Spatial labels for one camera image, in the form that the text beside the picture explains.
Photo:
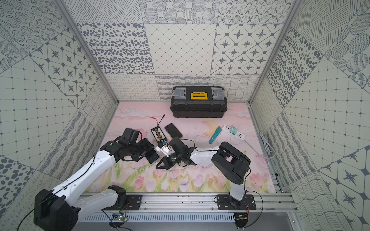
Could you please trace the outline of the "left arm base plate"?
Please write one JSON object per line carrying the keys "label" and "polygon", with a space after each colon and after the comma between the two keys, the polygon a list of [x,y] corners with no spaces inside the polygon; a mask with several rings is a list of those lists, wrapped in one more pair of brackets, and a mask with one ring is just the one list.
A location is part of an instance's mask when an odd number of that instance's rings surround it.
{"label": "left arm base plate", "polygon": [[140,194],[126,194],[119,195],[116,203],[111,207],[112,210],[134,210],[140,209],[142,202],[142,195]]}

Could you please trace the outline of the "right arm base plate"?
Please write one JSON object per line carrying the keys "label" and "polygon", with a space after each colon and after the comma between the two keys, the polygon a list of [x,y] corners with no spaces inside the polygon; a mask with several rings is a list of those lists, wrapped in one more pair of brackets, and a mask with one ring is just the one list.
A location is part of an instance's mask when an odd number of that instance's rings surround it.
{"label": "right arm base plate", "polygon": [[229,194],[216,196],[218,210],[256,210],[256,203],[252,194],[245,194],[241,201],[236,200]]}

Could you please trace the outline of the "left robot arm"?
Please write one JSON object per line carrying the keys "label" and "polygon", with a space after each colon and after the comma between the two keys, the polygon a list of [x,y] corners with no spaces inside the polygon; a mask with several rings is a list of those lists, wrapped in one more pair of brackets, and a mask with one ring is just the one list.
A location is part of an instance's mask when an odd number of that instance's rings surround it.
{"label": "left robot arm", "polygon": [[87,216],[110,207],[125,209],[127,191],[117,185],[79,200],[81,194],[107,169],[119,161],[138,162],[146,158],[152,164],[159,155],[154,145],[137,130],[126,128],[123,134],[105,143],[94,157],[60,185],[41,190],[35,197],[33,222],[44,231],[70,231]]}

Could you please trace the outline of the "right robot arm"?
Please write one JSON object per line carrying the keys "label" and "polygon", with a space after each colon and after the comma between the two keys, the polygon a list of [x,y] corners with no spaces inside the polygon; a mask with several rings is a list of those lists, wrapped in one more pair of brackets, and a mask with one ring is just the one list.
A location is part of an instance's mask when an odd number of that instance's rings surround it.
{"label": "right robot arm", "polygon": [[169,145],[172,153],[165,151],[156,165],[157,169],[170,170],[177,164],[189,165],[213,164],[230,181],[229,196],[235,201],[242,201],[245,196],[245,180],[250,172],[251,160],[232,144],[223,141],[213,148],[189,147],[179,138],[173,138]]}

